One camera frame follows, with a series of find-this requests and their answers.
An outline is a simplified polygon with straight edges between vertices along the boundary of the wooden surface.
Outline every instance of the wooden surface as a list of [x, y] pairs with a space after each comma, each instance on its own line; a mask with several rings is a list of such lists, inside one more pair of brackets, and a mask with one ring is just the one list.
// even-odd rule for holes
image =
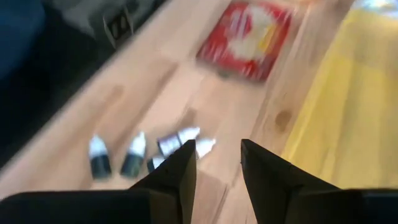
[[[194, 124], [217, 144], [198, 161], [193, 223], [255, 223], [240, 140], [251, 138], [280, 154], [347, 7], [284, 1], [296, 9], [295, 23], [269, 80], [255, 85], [220, 78], [194, 60], [229, 2], [166, 4], [8, 163], [0, 197], [26, 190], [125, 189], [136, 180], [117, 173], [138, 131], [148, 134], [149, 154], [155, 154], [156, 137]], [[115, 175], [107, 182], [91, 179], [88, 141], [94, 133], [110, 150]]]

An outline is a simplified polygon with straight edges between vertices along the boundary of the red box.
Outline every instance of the red box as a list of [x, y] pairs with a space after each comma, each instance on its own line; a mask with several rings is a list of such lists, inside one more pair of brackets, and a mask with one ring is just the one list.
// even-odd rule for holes
[[292, 14], [269, 2], [232, 2], [197, 53], [250, 80], [265, 81], [289, 31]]

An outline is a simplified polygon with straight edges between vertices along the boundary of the wood knot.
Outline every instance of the wood knot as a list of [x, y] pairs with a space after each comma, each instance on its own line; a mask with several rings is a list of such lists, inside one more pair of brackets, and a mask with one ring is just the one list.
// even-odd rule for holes
[[278, 113], [278, 115], [275, 118], [275, 125], [278, 131], [284, 132], [286, 130], [286, 126], [289, 123], [290, 119], [292, 118], [292, 113], [283, 110]]

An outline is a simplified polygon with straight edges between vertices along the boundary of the paint bottle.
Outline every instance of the paint bottle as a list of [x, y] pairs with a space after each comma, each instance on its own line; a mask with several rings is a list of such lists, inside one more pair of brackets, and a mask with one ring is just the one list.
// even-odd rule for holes
[[137, 177], [144, 162], [145, 153], [145, 134], [140, 132], [130, 143], [120, 174], [130, 178]]
[[[213, 146], [216, 144], [215, 139], [199, 139], [196, 142], [196, 157], [197, 159], [203, 158], [206, 154], [208, 154], [212, 149]], [[147, 163], [148, 171], [152, 172], [158, 166], [163, 163], [166, 159], [163, 156], [155, 156], [150, 159]]]
[[188, 140], [195, 139], [199, 135], [199, 133], [199, 127], [191, 127], [184, 128], [176, 134], [160, 138], [157, 140], [159, 151], [164, 157], [167, 158]]
[[155, 156], [150, 159], [147, 163], [148, 172], [154, 171], [156, 168], [158, 168], [158, 166], [161, 165], [163, 161], [165, 161], [165, 158], [163, 156]]
[[90, 141], [88, 156], [94, 179], [103, 179], [111, 175], [108, 150], [104, 141], [98, 135], [94, 135]]

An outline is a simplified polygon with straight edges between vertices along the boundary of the yellow cloth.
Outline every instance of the yellow cloth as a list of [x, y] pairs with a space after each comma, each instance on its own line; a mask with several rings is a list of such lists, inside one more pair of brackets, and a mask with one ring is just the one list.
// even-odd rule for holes
[[398, 20], [348, 13], [282, 157], [341, 188], [398, 188]]

